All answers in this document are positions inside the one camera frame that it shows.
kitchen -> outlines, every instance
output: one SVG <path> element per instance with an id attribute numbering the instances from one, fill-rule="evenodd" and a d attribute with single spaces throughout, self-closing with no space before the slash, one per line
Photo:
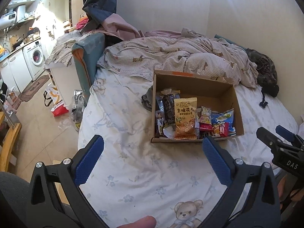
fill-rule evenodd
<path id="1" fill-rule="evenodd" d="M 70 19 L 70 0 L 10 1 L 0 18 L 0 75 L 17 96 L 42 75 Z"/>

teddy bear print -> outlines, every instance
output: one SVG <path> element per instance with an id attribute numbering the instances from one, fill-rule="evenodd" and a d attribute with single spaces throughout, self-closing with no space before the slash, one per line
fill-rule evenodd
<path id="1" fill-rule="evenodd" d="M 99 92 L 101 95 L 105 93 L 105 84 L 106 79 L 96 78 L 92 88 L 95 92 Z"/>
<path id="2" fill-rule="evenodd" d="M 203 201 L 179 202 L 175 205 L 176 220 L 170 228 L 197 228 L 201 221 L 195 217 L 202 207 Z"/>

washing machine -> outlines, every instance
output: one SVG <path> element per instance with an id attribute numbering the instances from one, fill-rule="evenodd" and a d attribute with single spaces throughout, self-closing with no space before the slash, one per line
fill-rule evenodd
<path id="1" fill-rule="evenodd" d="M 23 55 L 33 81 L 44 71 L 44 57 L 40 39 L 23 47 Z"/>

kitchen counter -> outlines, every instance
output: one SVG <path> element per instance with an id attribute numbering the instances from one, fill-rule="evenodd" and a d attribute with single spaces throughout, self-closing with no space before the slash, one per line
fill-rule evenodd
<path id="1" fill-rule="evenodd" d="M 16 53 L 17 51 L 21 50 L 24 46 L 27 46 L 27 45 L 29 45 L 30 43 L 35 42 L 37 39 L 40 39 L 40 37 L 36 38 L 35 40 L 33 40 L 33 41 L 31 41 L 31 42 L 28 42 L 28 43 L 24 44 L 23 46 L 18 47 L 17 49 L 15 49 L 14 51 L 12 51 L 12 52 L 9 53 L 8 55 L 6 55 L 4 58 L 2 58 L 2 59 L 0 60 L 0 62 L 4 61 L 5 59 L 7 59 L 8 57 L 10 57 L 12 54 Z"/>

washing machine door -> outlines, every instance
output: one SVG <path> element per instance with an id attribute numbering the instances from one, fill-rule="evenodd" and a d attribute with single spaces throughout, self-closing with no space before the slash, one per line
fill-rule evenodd
<path id="1" fill-rule="evenodd" d="M 43 53 L 40 47 L 32 50 L 31 61 L 35 66 L 39 66 L 43 61 Z"/>

